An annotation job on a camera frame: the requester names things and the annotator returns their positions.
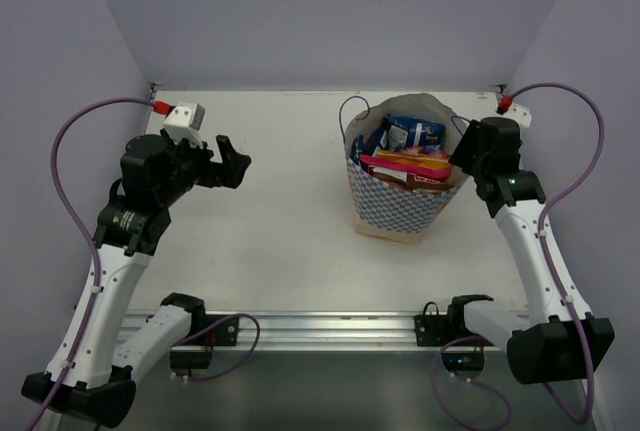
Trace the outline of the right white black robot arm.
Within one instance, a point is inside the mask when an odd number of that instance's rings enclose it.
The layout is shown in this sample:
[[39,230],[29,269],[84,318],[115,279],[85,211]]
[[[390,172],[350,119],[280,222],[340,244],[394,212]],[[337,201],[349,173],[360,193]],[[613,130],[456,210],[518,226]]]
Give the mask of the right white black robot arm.
[[477,335],[504,351],[521,384],[585,380],[594,374],[615,333],[594,316],[571,278],[545,209],[537,175],[520,167],[520,128],[504,117],[473,120],[451,163],[471,176],[478,197],[506,240],[528,304],[519,317],[488,295],[456,296],[447,309],[451,340]]

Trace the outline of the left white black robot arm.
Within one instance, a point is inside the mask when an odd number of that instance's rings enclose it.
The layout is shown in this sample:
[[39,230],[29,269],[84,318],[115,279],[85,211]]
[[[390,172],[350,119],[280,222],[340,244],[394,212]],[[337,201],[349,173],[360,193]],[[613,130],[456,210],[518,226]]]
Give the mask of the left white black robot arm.
[[195,186],[237,188],[251,164],[228,137],[216,138],[221,159],[206,145],[174,142],[166,132],[132,139],[121,176],[89,242],[92,264],[70,327],[47,368],[26,377],[21,393],[45,410],[115,428],[129,413],[140,381],[175,345],[196,344],[206,367],[220,339],[216,328],[238,315],[208,318],[203,300],[172,293],[125,343],[117,338],[133,292],[171,223],[170,207]]

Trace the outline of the purple Fox's candy bag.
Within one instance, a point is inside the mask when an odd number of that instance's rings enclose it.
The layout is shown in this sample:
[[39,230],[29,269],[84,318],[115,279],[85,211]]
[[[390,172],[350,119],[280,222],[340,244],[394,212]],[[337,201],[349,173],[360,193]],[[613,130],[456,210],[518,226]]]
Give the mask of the purple Fox's candy bag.
[[450,155],[441,149],[438,145],[427,145],[427,146],[413,146],[408,148],[403,148],[400,150],[400,153],[403,155],[411,155],[411,156],[431,156],[437,159],[445,159],[448,160]]

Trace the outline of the blue checkered paper bag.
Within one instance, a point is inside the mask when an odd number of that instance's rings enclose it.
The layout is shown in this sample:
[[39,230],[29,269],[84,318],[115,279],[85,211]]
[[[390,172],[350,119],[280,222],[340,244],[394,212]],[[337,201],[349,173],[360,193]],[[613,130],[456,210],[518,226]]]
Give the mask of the blue checkered paper bag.
[[446,183],[453,185],[440,194],[418,194],[407,189],[405,183],[375,174],[369,174],[360,164],[350,158],[352,143],[363,135],[371,146],[372,155],[387,148],[385,117],[387,114],[420,118],[446,127],[445,137],[439,145],[451,157],[461,139],[456,128],[456,113],[427,93],[405,94],[389,98],[356,115],[349,123],[339,117],[340,132],[344,147],[347,177],[355,212],[356,230],[364,235],[397,242],[415,243],[422,240],[427,228],[452,201],[466,182],[467,177],[453,166],[452,175]]

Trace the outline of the blue Doritos chip bag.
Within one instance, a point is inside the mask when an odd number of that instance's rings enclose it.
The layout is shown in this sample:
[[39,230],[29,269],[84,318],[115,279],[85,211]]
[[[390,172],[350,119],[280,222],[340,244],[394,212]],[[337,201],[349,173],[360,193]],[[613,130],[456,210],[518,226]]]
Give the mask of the blue Doritos chip bag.
[[387,148],[397,151],[411,147],[439,146],[445,137],[446,127],[420,118],[387,114],[385,117]]

